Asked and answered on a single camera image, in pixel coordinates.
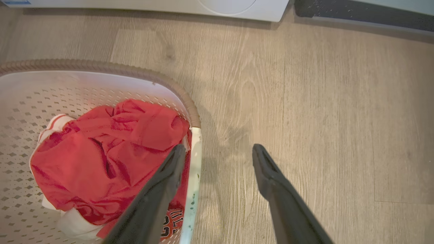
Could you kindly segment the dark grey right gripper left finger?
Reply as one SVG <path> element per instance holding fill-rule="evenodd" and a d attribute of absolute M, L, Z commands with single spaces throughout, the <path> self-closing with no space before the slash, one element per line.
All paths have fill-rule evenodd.
<path fill-rule="evenodd" d="M 185 164 L 185 146 L 176 145 L 157 172 L 136 195 L 104 244 L 157 244 L 164 219 L 178 187 Z"/>

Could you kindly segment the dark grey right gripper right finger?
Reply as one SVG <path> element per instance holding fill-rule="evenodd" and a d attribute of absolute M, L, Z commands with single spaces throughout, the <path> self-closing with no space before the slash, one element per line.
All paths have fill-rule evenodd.
<path fill-rule="evenodd" d="M 259 192 L 269 203 L 276 243 L 332 244 L 330 236 L 263 145 L 253 145 L 252 159 Z"/>

